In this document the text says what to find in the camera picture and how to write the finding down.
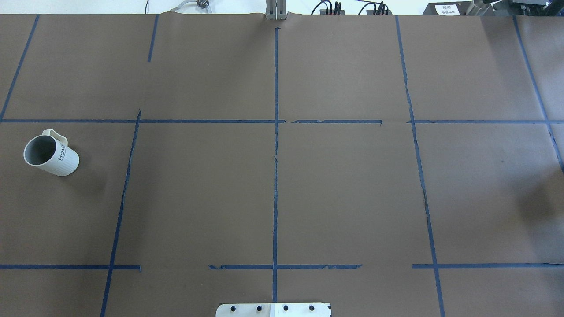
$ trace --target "mug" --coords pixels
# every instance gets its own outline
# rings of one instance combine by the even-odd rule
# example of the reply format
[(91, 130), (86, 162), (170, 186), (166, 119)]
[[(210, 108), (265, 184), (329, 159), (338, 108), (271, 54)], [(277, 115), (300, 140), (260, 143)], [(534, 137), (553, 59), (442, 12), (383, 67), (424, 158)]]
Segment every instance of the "mug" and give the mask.
[(27, 164), (57, 176), (67, 176), (78, 167), (78, 154), (68, 147), (67, 138), (53, 129), (44, 130), (24, 148)]

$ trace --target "sticker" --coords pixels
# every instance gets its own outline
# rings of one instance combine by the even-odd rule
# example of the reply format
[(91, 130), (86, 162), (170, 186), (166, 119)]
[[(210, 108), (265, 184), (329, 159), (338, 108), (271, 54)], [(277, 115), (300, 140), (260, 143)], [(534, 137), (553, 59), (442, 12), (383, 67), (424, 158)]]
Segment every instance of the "sticker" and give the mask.
[(435, 10), (438, 15), (460, 15), (456, 5), (436, 5)]

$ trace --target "white floor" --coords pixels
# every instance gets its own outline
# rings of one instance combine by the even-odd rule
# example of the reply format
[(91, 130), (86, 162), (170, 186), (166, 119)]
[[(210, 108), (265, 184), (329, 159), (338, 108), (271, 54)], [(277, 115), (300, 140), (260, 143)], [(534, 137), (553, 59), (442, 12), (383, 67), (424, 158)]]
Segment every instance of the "white floor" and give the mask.
[[(182, 0), (149, 0), (148, 13), (157, 14), (176, 7)], [(266, 10), (266, 0), (209, 0), (211, 9), (219, 14), (244, 14)], [(356, 0), (343, 0), (347, 14), (358, 14), (365, 5)], [(421, 15), (429, 0), (385, 1), (397, 15)], [(0, 0), (0, 14), (142, 14), (146, 0)], [(287, 9), (299, 14), (310, 14), (318, 0), (287, 0)], [(190, 4), (180, 10), (185, 13), (205, 13)]]

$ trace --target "white bracket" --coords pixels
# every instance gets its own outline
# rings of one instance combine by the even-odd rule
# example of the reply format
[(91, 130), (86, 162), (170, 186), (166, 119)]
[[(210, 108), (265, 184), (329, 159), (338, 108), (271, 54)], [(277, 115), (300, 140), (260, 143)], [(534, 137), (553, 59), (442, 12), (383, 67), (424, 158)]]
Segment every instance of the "white bracket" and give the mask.
[(222, 304), (215, 317), (331, 317), (331, 304), (268, 303)]
[(286, 0), (266, 0), (267, 20), (286, 20)]

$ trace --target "blue tape line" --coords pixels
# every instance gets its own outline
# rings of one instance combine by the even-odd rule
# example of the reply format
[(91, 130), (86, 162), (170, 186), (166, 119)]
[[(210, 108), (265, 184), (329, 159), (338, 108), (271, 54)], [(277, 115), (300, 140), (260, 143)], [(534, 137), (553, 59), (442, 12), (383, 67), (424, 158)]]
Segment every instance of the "blue tape line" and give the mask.
[[(0, 270), (107, 270), (109, 265), (0, 264)], [(137, 270), (141, 265), (116, 265), (114, 270)]]
[[(432, 264), (414, 264), (412, 268), (434, 268)], [(438, 264), (438, 268), (528, 268), (550, 267), (564, 268), (564, 263), (453, 263)]]
[(554, 138), (554, 132), (552, 131), (552, 127), (550, 126), (547, 110), (545, 109), (543, 99), (540, 96), (539, 87), (536, 84), (535, 76), (532, 73), (531, 64), (529, 63), (527, 52), (525, 51), (525, 46), (523, 45), (523, 39), (521, 38), (521, 31), (519, 30), (519, 24), (517, 23), (516, 16), (513, 16), (513, 25), (515, 26), (517, 40), (519, 40), (519, 46), (521, 47), (521, 52), (523, 53), (523, 58), (525, 59), (525, 64), (527, 65), (527, 70), (529, 72), (529, 76), (531, 77), (533, 88), (535, 89), (536, 98), (540, 104), (540, 110), (542, 111), (544, 121), (547, 124), (548, 134), (550, 135), (550, 140), (552, 141), (552, 147), (554, 148), (556, 158), (558, 159), (558, 163), (560, 164), (560, 170), (564, 174), (564, 162), (562, 162), (562, 155), (560, 154), (560, 149), (558, 148), (558, 144), (556, 143), (556, 139)]
[[(120, 119), (5, 119), (6, 123), (88, 123), (88, 124), (134, 124), (137, 120)], [(142, 119), (143, 124), (273, 124), (275, 120), (215, 120), (215, 119)]]
[(402, 33), (399, 27), (399, 18), (395, 16), (395, 26), (398, 32), (398, 43), (399, 43), (399, 54), (402, 58), (402, 69), (403, 69), (403, 81), (406, 87), (406, 97), (407, 103), (409, 104), (409, 118), (411, 119), (411, 131), (413, 134), (413, 144), (415, 145), (415, 156), (417, 158), (417, 168), (419, 169), (419, 181), (421, 183), (421, 189), (423, 190), (423, 199), (425, 200), (425, 214), (427, 216), (427, 232), (429, 235), (429, 244), (431, 247), (431, 256), (433, 258), (434, 273), (435, 273), (435, 285), (437, 286), (437, 298), (439, 301), (439, 311), (441, 317), (444, 317), (444, 303), (443, 303), (443, 292), (440, 287), (440, 277), (439, 269), (437, 268), (437, 253), (435, 251), (435, 241), (433, 238), (433, 227), (431, 225), (431, 214), (429, 212), (429, 203), (427, 201), (427, 190), (425, 187), (425, 177), (423, 176), (423, 165), (421, 163), (421, 155), (419, 152), (419, 144), (417, 142), (417, 131), (415, 127), (415, 116), (413, 114), (413, 105), (411, 103), (411, 96), (409, 95), (409, 89), (407, 85), (407, 68), (406, 68), (406, 58), (403, 52), (402, 44)]
[(20, 74), (21, 66), (24, 64), (25, 54), (27, 54), (28, 52), (29, 44), (32, 42), (33, 33), (35, 33), (35, 29), (37, 27), (37, 21), (39, 21), (39, 14), (36, 15), (36, 19), (33, 22), (32, 30), (29, 32), (28, 41), (25, 44), (24, 51), (21, 53), (20, 63), (17, 65), (16, 73), (14, 74), (14, 78), (12, 79), (12, 84), (10, 85), (10, 89), (8, 90), (8, 95), (6, 95), (6, 100), (4, 101), (4, 107), (2, 107), (2, 112), (0, 112), (0, 122), (3, 121), (4, 114), (6, 113), (6, 109), (8, 108), (8, 103), (10, 103), (12, 92), (14, 91), (14, 87), (16, 86), (17, 77)]
[(108, 304), (109, 287), (112, 282), (112, 271), (114, 269), (114, 263), (116, 261), (117, 242), (120, 238), (121, 220), (124, 216), (125, 194), (127, 193), (127, 186), (129, 185), (129, 176), (131, 175), (131, 161), (133, 159), (133, 151), (135, 150), (135, 143), (137, 142), (137, 133), (139, 132), (140, 119), (141, 119), (141, 110), (139, 110), (139, 113), (137, 114), (137, 122), (135, 124), (135, 130), (133, 132), (133, 141), (131, 141), (131, 151), (129, 152), (129, 161), (127, 162), (127, 172), (125, 173), (124, 191), (121, 194), (120, 212), (117, 216), (116, 233), (114, 234), (113, 237), (112, 255), (110, 256), (110, 260), (109, 260), (108, 277), (106, 278), (106, 286), (104, 290), (104, 298), (102, 299), (102, 310), (100, 311), (100, 317), (105, 316), (105, 309), (106, 309), (106, 305)]
[(382, 120), (295, 120), (293, 124), (382, 124)]
[(157, 35), (158, 14), (155, 15), (155, 24), (153, 25), (153, 36), (151, 37), (151, 46), (149, 47), (149, 57), (147, 62), (151, 62), (153, 58), (153, 46), (155, 45), (155, 36)]
[[(272, 270), (270, 264), (229, 264), (219, 267), (209, 265), (210, 270)], [(356, 270), (362, 264), (278, 264), (278, 270)]]
[(210, 270), (272, 270), (271, 264), (227, 264), (219, 267), (209, 265)]
[(278, 32), (274, 30), (274, 217), (272, 221), (272, 302), (278, 301)]
[(416, 124), (545, 124), (544, 120), (415, 120)]

